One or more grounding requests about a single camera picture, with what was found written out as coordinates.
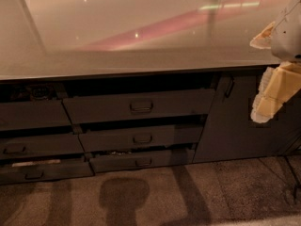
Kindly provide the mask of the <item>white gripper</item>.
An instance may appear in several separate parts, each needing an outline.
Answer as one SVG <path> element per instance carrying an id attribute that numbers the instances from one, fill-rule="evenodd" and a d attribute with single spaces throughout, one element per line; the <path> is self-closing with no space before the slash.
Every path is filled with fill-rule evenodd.
<path id="1" fill-rule="evenodd" d="M 263 73 L 259 92 L 255 96 L 251 120 L 266 123 L 301 89 L 301 0 L 291 0 L 278 14 L 275 22 L 266 26 L 249 45 L 270 49 L 284 61 L 278 67 L 268 67 Z"/>

